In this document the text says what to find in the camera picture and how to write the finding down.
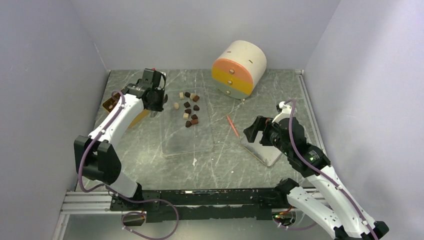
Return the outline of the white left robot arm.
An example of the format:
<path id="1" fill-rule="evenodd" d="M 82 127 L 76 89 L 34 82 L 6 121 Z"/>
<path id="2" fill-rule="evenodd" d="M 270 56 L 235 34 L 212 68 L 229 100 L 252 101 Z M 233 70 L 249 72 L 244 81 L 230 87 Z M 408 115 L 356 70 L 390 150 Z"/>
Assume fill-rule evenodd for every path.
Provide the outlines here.
<path id="1" fill-rule="evenodd" d="M 137 210 L 145 202 L 142 185 L 123 173 L 115 146 L 139 113 L 163 111 L 168 96 L 163 87 L 143 89 L 132 83 L 113 94 L 118 94 L 119 99 L 112 112 L 88 136 L 80 135 L 74 141 L 78 184 L 84 193 L 106 187 L 121 197 L 130 210 Z"/>

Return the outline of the dark round chocolate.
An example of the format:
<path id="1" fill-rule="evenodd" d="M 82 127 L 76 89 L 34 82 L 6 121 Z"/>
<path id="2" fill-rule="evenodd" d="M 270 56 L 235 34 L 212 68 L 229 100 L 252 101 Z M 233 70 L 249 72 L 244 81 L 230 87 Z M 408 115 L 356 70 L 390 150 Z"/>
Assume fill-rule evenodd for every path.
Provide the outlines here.
<path id="1" fill-rule="evenodd" d="M 191 121 L 189 121 L 189 120 L 188 120 L 188 121 L 186 121 L 186 122 L 185 122 L 185 127 L 186 127 L 186 128 L 189 128 L 189 127 L 191 127 L 191 126 L 192 126 Z"/>

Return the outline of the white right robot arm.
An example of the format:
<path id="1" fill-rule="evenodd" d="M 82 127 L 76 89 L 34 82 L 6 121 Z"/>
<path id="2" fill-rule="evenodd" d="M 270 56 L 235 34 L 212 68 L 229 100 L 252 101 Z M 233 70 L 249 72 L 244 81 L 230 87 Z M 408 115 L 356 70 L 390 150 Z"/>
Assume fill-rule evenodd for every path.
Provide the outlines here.
<path id="1" fill-rule="evenodd" d="M 371 217 L 340 180 L 331 161 L 318 146 L 307 141 L 305 128 L 294 116 L 293 99 L 276 105 L 275 117 L 259 115 L 243 130 L 249 143 L 274 147 L 287 157 L 291 167 L 309 181 L 324 197 L 327 205 L 316 200 L 291 178 L 274 188 L 275 202 L 301 210 L 334 240 L 380 240 L 389 232 L 384 221 Z"/>

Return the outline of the gold chocolate tin box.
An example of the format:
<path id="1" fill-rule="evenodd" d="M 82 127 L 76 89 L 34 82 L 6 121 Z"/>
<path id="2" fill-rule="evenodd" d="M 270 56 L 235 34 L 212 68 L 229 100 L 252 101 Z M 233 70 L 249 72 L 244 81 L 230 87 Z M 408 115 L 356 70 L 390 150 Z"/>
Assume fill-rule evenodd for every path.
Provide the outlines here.
<path id="1" fill-rule="evenodd" d="M 111 97 L 109 99 L 107 99 L 106 101 L 104 101 L 102 103 L 102 107 L 108 112 L 111 113 L 112 110 L 116 107 L 116 105 L 118 104 L 119 99 L 121 98 L 120 94 L 117 93 L 116 91 L 113 91 L 111 94 Z M 128 126 L 128 129 L 131 129 L 132 127 L 134 127 L 137 123 L 139 123 L 143 118 L 145 118 L 146 116 L 150 115 L 151 111 L 144 109 L 142 110 L 140 113 L 138 113 L 135 118 L 131 121 L 131 123 Z"/>

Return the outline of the black metal tongs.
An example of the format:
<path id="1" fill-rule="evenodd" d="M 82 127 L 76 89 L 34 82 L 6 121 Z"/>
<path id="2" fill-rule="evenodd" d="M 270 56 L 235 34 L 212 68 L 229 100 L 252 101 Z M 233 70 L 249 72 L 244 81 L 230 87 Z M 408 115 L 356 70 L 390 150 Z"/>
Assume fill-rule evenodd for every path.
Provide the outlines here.
<path id="1" fill-rule="evenodd" d="M 158 111 L 151 111 L 150 112 L 150 117 L 151 118 L 155 118 L 158 115 L 158 113 L 159 113 Z"/>

